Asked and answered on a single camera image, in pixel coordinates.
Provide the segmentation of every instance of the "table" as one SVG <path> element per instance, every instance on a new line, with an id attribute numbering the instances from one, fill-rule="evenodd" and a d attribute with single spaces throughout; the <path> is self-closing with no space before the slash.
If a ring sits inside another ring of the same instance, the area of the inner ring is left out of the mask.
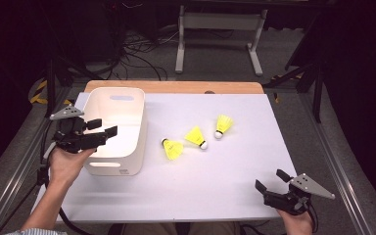
<path id="1" fill-rule="evenodd" d="M 85 102 L 83 97 L 102 86 L 132 86 L 146 92 L 149 118 L 145 159 L 141 171 L 134 176 L 95 176 L 84 168 L 63 203 L 71 221 L 162 222 L 278 217 L 275 209 L 263 204 L 261 193 L 254 188 L 255 180 L 260 180 L 271 191 L 286 193 L 288 185 L 277 178 L 275 171 L 282 168 L 291 175 L 296 175 L 296 171 L 267 96 L 262 94 L 258 83 L 90 81 L 86 93 L 79 95 L 75 105 L 80 108 Z M 219 101 L 224 101 L 226 106 L 216 106 Z M 192 110 L 197 112 L 179 114 Z M 222 111 L 232 116 L 235 124 L 218 141 L 212 138 L 214 119 L 211 117 Z M 209 148 L 202 151 L 184 142 L 182 156 L 175 161 L 168 160 L 161 137 L 167 134 L 169 138 L 183 141 L 183 130 L 195 123 L 204 128 Z M 44 190 L 41 188 L 37 201 Z"/>

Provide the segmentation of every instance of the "yellow shuttlecock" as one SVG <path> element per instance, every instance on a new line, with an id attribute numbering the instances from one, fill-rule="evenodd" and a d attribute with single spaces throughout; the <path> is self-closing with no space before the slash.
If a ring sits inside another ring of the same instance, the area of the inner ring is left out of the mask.
<path id="1" fill-rule="evenodd" d="M 169 160 L 177 159 L 184 149 L 184 146 L 181 143 L 168 139 L 163 139 L 162 144 Z"/>
<path id="2" fill-rule="evenodd" d="M 220 139 L 222 134 L 233 125 L 233 119 L 225 115 L 219 115 L 216 121 L 215 138 Z"/>
<path id="3" fill-rule="evenodd" d="M 207 149 L 207 147 L 209 146 L 206 140 L 204 140 L 203 133 L 201 133 L 200 127 L 198 127 L 198 125 L 192 128 L 188 132 L 188 134 L 185 135 L 185 139 L 200 146 L 200 148 L 203 150 Z"/>

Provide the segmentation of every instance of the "human hand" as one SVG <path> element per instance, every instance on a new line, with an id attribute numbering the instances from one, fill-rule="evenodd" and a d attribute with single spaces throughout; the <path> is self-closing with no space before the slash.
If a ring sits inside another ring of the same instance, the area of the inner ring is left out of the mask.
<path id="1" fill-rule="evenodd" d="M 96 149 L 83 150 L 72 154 L 56 147 L 50 156 L 50 183 L 63 184 L 70 187 L 77 179 L 86 159 Z"/>
<path id="2" fill-rule="evenodd" d="M 277 210 L 283 218 L 288 235 L 309 235 L 312 234 L 312 219 L 306 211 L 299 215 L 291 215 L 285 211 Z"/>

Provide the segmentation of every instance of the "person's arm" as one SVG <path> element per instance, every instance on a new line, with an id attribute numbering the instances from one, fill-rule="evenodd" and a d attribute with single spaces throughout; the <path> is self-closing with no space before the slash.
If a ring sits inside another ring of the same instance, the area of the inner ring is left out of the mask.
<path id="1" fill-rule="evenodd" d="M 311 235 L 312 234 L 312 219 L 306 211 L 299 215 L 291 215 L 285 211 L 277 210 L 283 218 L 286 232 L 288 235 Z"/>
<path id="2" fill-rule="evenodd" d="M 28 228 L 53 229 L 63 199 L 77 179 L 85 160 L 94 149 L 71 154 L 55 148 L 50 157 L 50 182 L 38 205 L 26 220 L 21 231 Z"/>

